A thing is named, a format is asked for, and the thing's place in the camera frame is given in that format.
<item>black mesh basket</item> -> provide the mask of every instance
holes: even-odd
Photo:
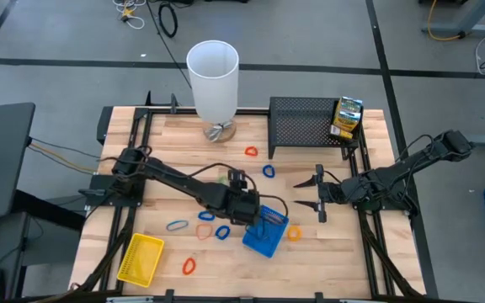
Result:
[[[353,140],[330,136],[338,98],[271,97],[269,106],[269,159],[277,146],[342,147],[359,146],[360,125]]]

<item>yellow cable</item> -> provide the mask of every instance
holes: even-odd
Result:
[[[36,145],[35,143],[31,143],[31,146],[32,146],[32,147],[34,147],[34,148],[36,148],[36,149],[39,149],[39,150],[41,150],[41,151],[43,151],[43,152],[49,153],[49,154],[51,154],[53,157],[57,157],[57,158],[58,158],[58,159],[60,159],[61,161],[65,162],[66,164],[68,164],[68,165],[70,165],[70,166],[72,166],[72,167],[75,167],[75,168],[77,168],[77,169],[81,169],[81,170],[83,170],[83,171],[86,171],[86,172],[91,172],[91,173],[96,173],[96,172],[97,172],[97,171],[95,171],[95,170],[93,170],[93,169],[91,169],[91,168],[81,167],[81,166],[79,166],[79,165],[77,165],[77,164],[74,164],[74,163],[72,163],[72,162],[68,161],[67,159],[65,159],[64,157],[60,156],[59,154],[57,154],[57,153],[55,153],[55,152],[53,152],[53,151],[47,150],[47,149],[45,149],[44,147],[38,146],[38,145]]]
[[[435,37],[434,34],[431,33],[431,28],[429,27],[429,24],[431,23],[431,15],[434,13],[434,8],[435,4],[437,3],[437,0],[434,0],[434,2],[431,5],[431,8],[429,9],[429,15],[428,15],[428,35],[431,37],[433,40],[438,40],[438,41],[452,41],[456,39],[460,39],[459,35],[456,35],[454,37],[448,37],[448,38],[440,38],[440,37]]]

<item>white cylindrical container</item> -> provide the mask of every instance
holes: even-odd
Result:
[[[195,108],[200,118],[223,124],[235,115],[239,86],[239,55],[233,46],[210,40],[186,56]]]

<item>gray floor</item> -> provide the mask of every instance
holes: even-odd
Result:
[[[476,1],[463,8],[439,4],[434,19],[458,20]],[[7,3],[0,0],[0,14]],[[391,69],[476,71],[479,38],[436,42],[419,30],[428,5],[419,6],[416,0],[374,3]],[[138,8],[136,15],[146,20],[145,29],[117,21],[110,0],[19,0],[0,29],[0,58],[170,62],[147,9]],[[237,48],[241,63],[380,67],[365,0],[197,0],[178,15],[179,32],[168,41],[177,61],[184,61],[195,43],[218,39]],[[480,54],[485,57],[485,45]],[[407,142],[448,129],[485,135],[485,80],[393,77],[392,84]],[[0,104],[37,105],[32,136],[96,154],[101,149],[94,139],[101,107],[141,104],[148,90],[157,102],[167,102],[175,93],[181,104],[193,103],[174,69],[0,65]],[[385,110],[396,146],[381,76],[241,72],[240,106],[267,106],[275,95],[364,99],[368,108]],[[82,165],[96,164],[64,154]],[[485,302],[485,148],[477,148],[464,162],[435,165],[415,180],[440,297]],[[26,152],[19,188],[52,199],[73,196],[87,186],[88,176]],[[81,210],[83,202],[66,207]],[[28,269],[25,295],[64,291],[76,252],[75,233],[41,223],[45,235],[25,256],[26,263],[40,263]],[[46,251],[54,242],[65,242],[66,249]]]

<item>blue rubber band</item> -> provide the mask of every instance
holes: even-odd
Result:
[[[179,226],[179,227],[175,227],[175,228],[169,228],[170,226],[178,224],[178,223],[184,223],[184,225]],[[177,230],[180,230],[181,228],[185,228],[188,225],[189,225],[189,222],[186,221],[186,220],[173,221],[173,222],[169,223],[168,225],[166,225],[166,231],[177,231]]]
[[[224,236],[220,236],[220,232],[221,232],[221,231],[223,231],[223,230],[226,230],[226,234],[224,234]],[[215,236],[216,236],[217,238],[219,238],[220,240],[224,240],[224,239],[226,239],[226,238],[227,238],[227,236],[229,236],[229,232],[230,232],[230,231],[231,231],[231,230],[229,229],[229,226],[220,226],[220,227],[218,227],[218,229],[216,230],[216,232],[215,232]]]
[[[207,210],[203,210],[198,214],[198,218],[203,221],[213,221],[215,219],[215,215],[212,215]]]
[[[274,167],[272,165],[267,164],[263,167],[263,174],[267,178],[274,178],[274,176],[276,175],[276,172],[274,171]]]

